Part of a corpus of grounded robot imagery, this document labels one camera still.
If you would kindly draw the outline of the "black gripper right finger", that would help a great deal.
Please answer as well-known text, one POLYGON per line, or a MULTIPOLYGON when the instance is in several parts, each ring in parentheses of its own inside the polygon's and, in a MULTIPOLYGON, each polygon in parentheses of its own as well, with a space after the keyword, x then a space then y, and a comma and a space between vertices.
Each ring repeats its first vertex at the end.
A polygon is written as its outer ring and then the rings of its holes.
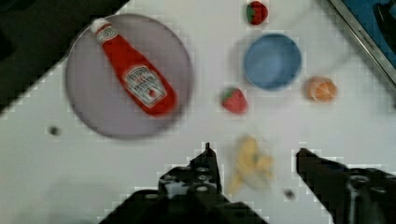
POLYGON ((348 168, 306 148, 296 171, 334 224, 396 224, 395 176, 375 168, 348 168))

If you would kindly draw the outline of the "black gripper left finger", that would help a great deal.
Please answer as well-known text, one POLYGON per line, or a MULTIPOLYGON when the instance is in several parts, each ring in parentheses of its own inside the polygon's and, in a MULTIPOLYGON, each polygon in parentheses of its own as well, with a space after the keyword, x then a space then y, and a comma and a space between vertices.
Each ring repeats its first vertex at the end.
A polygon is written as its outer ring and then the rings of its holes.
POLYGON ((99 224, 268 224, 245 203, 222 193, 216 152, 209 144, 186 166, 162 175, 156 189, 138 190, 99 224))

